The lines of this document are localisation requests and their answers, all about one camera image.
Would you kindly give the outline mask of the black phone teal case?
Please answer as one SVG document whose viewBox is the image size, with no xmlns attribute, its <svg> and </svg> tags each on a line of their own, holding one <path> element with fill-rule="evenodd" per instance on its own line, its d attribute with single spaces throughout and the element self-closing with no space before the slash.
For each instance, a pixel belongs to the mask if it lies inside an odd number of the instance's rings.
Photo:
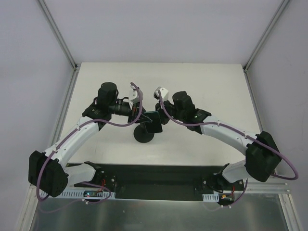
<svg viewBox="0 0 308 231">
<path fill-rule="evenodd" d="M 145 128 L 148 133 L 163 132 L 160 114 L 158 111 L 145 112 L 144 115 L 149 119 L 149 122 L 145 123 Z"/>
</svg>

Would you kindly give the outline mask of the black round-base phone stand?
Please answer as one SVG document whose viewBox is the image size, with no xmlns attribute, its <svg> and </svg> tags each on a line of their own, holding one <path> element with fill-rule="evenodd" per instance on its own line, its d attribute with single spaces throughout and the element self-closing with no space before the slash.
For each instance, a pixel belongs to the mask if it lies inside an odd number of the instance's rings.
<svg viewBox="0 0 308 231">
<path fill-rule="evenodd" d="M 144 124 L 136 126 L 133 136 L 137 142 L 148 143 L 154 138 L 154 133 L 148 133 Z"/>
</svg>

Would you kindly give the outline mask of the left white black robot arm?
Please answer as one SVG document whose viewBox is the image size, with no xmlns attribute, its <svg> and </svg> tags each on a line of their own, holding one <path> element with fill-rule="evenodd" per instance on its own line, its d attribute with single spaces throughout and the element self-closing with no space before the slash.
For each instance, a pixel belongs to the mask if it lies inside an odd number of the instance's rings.
<svg viewBox="0 0 308 231">
<path fill-rule="evenodd" d="M 129 96 L 120 99 L 115 83 L 101 84 L 97 96 L 65 137 L 45 151 L 34 151 L 30 155 L 28 181 L 36 186 L 40 202 L 50 196 L 57 197 L 66 187 L 78 183 L 100 187 L 103 171 L 97 164 L 89 161 L 73 167 L 67 164 L 81 146 L 105 125 L 124 128 L 149 121 L 144 115 L 142 90 L 134 83 L 130 86 Z"/>
</svg>

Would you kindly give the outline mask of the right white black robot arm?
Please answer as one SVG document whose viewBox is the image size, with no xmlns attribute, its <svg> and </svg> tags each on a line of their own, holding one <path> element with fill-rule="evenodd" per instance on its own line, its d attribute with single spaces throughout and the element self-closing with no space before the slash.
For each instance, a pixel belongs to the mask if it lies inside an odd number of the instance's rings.
<svg viewBox="0 0 308 231">
<path fill-rule="evenodd" d="M 165 88 L 158 88 L 154 97 L 158 99 L 155 108 L 160 113 L 162 124 L 172 120 L 191 131 L 220 140 L 245 156 L 244 160 L 225 164 L 217 174 L 208 177 L 206 184 L 210 189 L 223 192 L 234 182 L 249 178 L 266 182 L 281 162 L 281 157 L 276 154 L 278 148 L 269 133 L 254 134 L 221 122 L 210 112 L 196 108 L 185 91 L 175 93 L 172 103 Z"/>
</svg>

